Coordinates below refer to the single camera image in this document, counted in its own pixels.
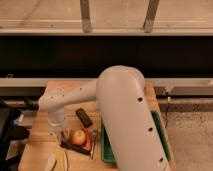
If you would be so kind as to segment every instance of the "wooden block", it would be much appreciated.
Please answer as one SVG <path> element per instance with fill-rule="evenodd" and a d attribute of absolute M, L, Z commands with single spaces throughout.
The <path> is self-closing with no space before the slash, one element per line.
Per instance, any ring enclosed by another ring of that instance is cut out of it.
<path fill-rule="evenodd" d="M 51 89 L 62 87 L 65 89 L 71 89 L 78 87 L 82 84 L 85 84 L 88 80 L 84 81 L 50 81 L 48 82 L 46 91 Z M 149 104 L 149 108 L 152 111 L 158 112 L 162 125 L 164 134 L 167 140 L 167 144 L 169 147 L 171 161 L 170 166 L 172 171 L 176 171 L 176 165 L 174 160 L 174 155 L 169 143 L 168 135 L 166 129 L 164 127 L 163 117 L 161 116 L 161 112 L 158 106 L 158 102 L 155 96 L 155 91 L 152 86 L 152 83 L 147 81 L 145 87 L 145 95 L 147 102 Z M 118 171 L 115 165 L 105 164 L 101 161 L 101 147 L 100 147 L 100 111 L 96 106 L 96 102 L 89 103 L 81 103 L 75 105 L 67 105 L 65 106 L 65 112 L 69 119 L 69 125 L 71 130 L 79 129 L 81 127 L 81 123 L 79 119 L 75 115 L 75 110 L 83 107 L 86 112 L 91 117 L 94 128 L 98 129 L 99 136 L 96 143 L 95 148 L 95 156 L 94 160 L 91 160 L 88 156 L 84 156 L 77 152 L 67 151 L 67 156 L 69 160 L 69 170 L 70 171 Z M 41 171 L 44 170 L 45 164 L 48 160 L 49 155 L 54 152 L 54 148 L 56 143 L 54 142 L 54 137 L 51 135 L 48 122 L 47 122 L 47 113 L 39 111 L 32 129 L 30 131 L 29 142 L 26 145 L 26 148 L 23 153 L 23 157 L 21 159 L 19 165 L 19 171 Z"/>

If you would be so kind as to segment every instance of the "green tray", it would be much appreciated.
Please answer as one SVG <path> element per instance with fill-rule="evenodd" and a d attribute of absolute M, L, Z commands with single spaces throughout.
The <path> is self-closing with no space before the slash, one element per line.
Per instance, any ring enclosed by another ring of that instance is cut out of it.
<path fill-rule="evenodd" d="M 157 128 L 163 149 L 165 151 L 166 157 L 168 160 L 170 160 L 171 157 L 169 154 L 168 145 L 166 143 L 166 138 L 163 133 L 163 128 L 161 125 L 160 117 L 159 117 L 158 113 L 155 111 L 152 111 L 151 113 L 152 113 L 153 120 L 155 122 L 155 126 Z M 109 139 L 108 139 L 108 136 L 107 136 L 107 133 L 106 133 L 106 130 L 105 130 L 105 127 L 103 124 L 101 124 L 101 159 L 105 163 L 116 164 L 116 161 L 115 161 L 115 158 L 114 158 L 111 146 L 110 146 L 110 142 L 109 142 Z"/>

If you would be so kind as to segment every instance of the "red apple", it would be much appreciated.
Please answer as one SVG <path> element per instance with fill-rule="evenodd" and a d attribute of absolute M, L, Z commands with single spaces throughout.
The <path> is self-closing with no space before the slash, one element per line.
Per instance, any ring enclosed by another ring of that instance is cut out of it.
<path fill-rule="evenodd" d="M 75 145 L 83 145 L 86 141 L 86 134 L 82 129 L 74 131 L 71 136 L 71 142 Z"/>

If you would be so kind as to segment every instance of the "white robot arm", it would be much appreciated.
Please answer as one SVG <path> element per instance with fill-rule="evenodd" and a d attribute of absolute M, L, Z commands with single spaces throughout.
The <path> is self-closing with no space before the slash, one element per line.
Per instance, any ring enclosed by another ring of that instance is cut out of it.
<path fill-rule="evenodd" d="M 135 68 L 114 66 L 98 79 L 72 90 L 57 88 L 39 100 L 50 127 L 66 127 L 66 104 L 97 100 L 120 171 L 170 171 L 144 95 L 145 80 Z"/>

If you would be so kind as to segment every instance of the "black wall panel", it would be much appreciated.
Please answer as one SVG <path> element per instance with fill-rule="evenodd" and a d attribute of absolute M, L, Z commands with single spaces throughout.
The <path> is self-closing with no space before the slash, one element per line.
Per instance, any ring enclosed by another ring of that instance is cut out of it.
<path fill-rule="evenodd" d="M 97 77 L 112 65 L 146 77 L 213 77 L 213 37 L 2 36 L 0 77 Z"/>

